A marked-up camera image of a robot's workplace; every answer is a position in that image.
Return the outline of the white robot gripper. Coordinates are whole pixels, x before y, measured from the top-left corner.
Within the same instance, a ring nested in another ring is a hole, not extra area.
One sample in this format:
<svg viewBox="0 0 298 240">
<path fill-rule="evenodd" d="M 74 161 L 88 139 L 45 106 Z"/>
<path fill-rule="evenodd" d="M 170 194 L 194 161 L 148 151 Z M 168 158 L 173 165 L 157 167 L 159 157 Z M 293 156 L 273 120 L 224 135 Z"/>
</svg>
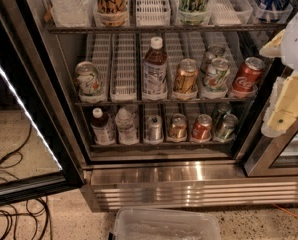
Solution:
<svg viewBox="0 0 298 240">
<path fill-rule="evenodd" d="M 264 45 L 259 54 L 279 58 L 282 63 L 298 71 L 298 12 L 275 37 Z M 278 77 L 273 85 L 261 133 L 269 138 L 285 134 L 298 118 L 298 72 L 287 78 Z"/>
</svg>

